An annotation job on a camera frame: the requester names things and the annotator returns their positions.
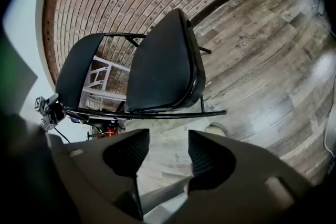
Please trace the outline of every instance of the chair seat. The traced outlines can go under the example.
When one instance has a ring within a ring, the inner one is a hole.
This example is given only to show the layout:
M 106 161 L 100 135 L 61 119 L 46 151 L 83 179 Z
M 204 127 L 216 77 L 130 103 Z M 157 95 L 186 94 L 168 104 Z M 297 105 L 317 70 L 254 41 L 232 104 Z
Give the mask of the chair seat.
M 204 85 L 203 63 L 191 25 L 175 9 L 134 53 L 126 109 L 156 112 L 190 106 L 200 98 Z

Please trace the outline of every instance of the wooden floor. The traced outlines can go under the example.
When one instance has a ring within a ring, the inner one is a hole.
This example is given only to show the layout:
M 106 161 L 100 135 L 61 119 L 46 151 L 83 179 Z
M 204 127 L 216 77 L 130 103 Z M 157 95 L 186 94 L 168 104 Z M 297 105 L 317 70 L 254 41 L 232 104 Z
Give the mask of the wooden floor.
M 134 120 L 150 128 L 150 152 L 138 172 L 140 193 L 190 174 L 187 130 L 214 123 L 226 136 L 269 149 L 313 184 L 326 173 L 326 117 L 336 75 L 336 44 L 312 0 L 231 0 L 194 30 L 206 72 L 206 111 L 226 116 Z M 189 111 L 200 111 L 200 104 Z

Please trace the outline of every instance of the white wall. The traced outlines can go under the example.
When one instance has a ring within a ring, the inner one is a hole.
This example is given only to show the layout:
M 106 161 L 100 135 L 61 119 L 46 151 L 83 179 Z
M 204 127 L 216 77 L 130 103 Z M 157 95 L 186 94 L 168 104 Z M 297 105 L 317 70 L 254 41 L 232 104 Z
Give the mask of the white wall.
M 3 27 L 8 39 L 38 77 L 20 112 L 20 116 L 25 120 L 37 124 L 40 123 L 41 115 L 34 111 L 36 97 L 42 95 L 48 98 L 54 93 L 49 79 L 50 74 L 46 70 L 45 57 L 39 55 L 39 52 L 43 53 L 43 50 L 38 48 L 43 44 L 41 3 L 43 0 L 12 0 L 3 17 Z M 69 118 L 64 119 L 57 129 L 71 142 L 86 140 L 86 134 L 89 131 L 88 126 L 72 123 Z

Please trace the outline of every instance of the chair backrest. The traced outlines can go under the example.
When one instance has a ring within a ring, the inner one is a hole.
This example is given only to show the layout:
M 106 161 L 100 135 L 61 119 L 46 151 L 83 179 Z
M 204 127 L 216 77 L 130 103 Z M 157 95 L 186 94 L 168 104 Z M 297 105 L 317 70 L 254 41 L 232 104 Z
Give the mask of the chair backrest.
M 85 78 L 104 36 L 104 33 L 85 36 L 70 50 L 56 82 L 56 93 L 62 106 L 78 107 Z

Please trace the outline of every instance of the black metal chair frame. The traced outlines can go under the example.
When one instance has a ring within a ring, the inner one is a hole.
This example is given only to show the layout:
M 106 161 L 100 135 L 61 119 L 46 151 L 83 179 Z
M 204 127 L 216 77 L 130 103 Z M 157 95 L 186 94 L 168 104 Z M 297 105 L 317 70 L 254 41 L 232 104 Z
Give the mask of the black metal chair frame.
M 129 41 L 135 47 L 138 47 L 139 44 L 135 42 L 135 38 L 145 38 L 145 34 L 133 34 L 133 33 L 104 33 L 106 37 L 124 37 L 127 41 Z M 204 51 L 208 54 L 211 54 L 212 51 L 203 47 L 199 46 L 201 51 Z M 206 116 L 219 116 L 219 115 L 226 115 L 226 110 L 221 111 L 212 111 L 212 112 L 205 112 L 204 109 L 204 101 L 203 95 L 200 98 L 201 101 L 201 112 L 200 113 L 137 113 L 137 112 L 120 112 L 122 109 L 124 102 L 118 106 L 116 112 L 109 112 L 109 111 L 98 111 L 98 110 L 91 110 L 91 109 L 69 109 L 63 107 L 64 111 L 74 118 L 78 118 L 83 120 L 83 118 L 89 119 L 102 119 L 102 120 L 130 120 L 130 119 L 187 119 L 187 118 L 200 118 Z

